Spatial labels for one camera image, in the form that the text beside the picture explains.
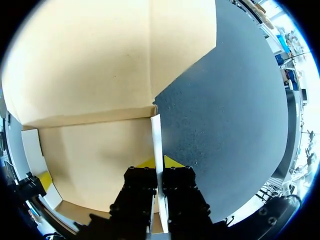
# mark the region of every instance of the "white cardboard edge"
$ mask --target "white cardboard edge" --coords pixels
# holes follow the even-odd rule
[[[163,152],[162,152],[162,137],[161,137],[161,121],[160,115],[151,117],[153,151],[155,159],[155,172],[158,183],[158,206],[159,215],[164,233],[168,233],[168,212],[166,206],[166,198],[162,187],[162,174],[164,171]]]
[[[22,131],[21,136],[24,153],[32,175],[38,176],[44,172],[49,173],[45,157],[41,151],[38,129]],[[52,210],[62,202],[62,198],[53,183],[47,189],[43,199]]]
[[[62,202],[62,197],[53,183],[51,183],[46,191],[46,195],[43,198],[53,210],[56,209],[56,207],[58,207],[58,205]]]
[[[21,136],[24,153],[32,175],[38,176],[48,171],[46,160],[40,147],[38,129],[22,131]]]

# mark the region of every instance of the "cardboard box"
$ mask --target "cardboard box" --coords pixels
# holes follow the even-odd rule
[[[28,19],[2,85],[32,173],[52,178],[53,209],[82,224],[108,216],[127,168],[150,158],[161,184],[154,98],[216,46],[216,27],[213,0],[52,0]]]

